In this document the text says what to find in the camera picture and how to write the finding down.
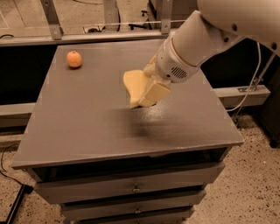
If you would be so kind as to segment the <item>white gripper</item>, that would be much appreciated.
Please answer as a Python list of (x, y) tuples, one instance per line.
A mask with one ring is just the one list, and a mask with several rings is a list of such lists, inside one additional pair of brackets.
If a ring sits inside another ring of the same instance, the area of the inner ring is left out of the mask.
[[(182, 83), (187, 81), (199, 71), (197, 66), (193, 66), (177, 54), (173, 36), (170, 36), (159, 48), (156, 56), (153, 56), (149, 63), (144, 67), (143, 73), (151, 77), (156, 72), (163, 79), (172, 83)], [(171, 89), (156, 80), (149, 79), (143, 92), (140, 95), (138, 104), (141, 107), (151, 107), (164, 99)]]

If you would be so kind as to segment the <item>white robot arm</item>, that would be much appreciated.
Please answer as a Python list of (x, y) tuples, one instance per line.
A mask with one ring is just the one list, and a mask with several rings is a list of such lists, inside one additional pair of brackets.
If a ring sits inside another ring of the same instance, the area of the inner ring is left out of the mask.
[(280, 55), (280, 0), (197, 0), (198, 9), (161, 45), (143, 72), (149, 77), (138, 104), (150, 107), (201, 64), (242, 39)]

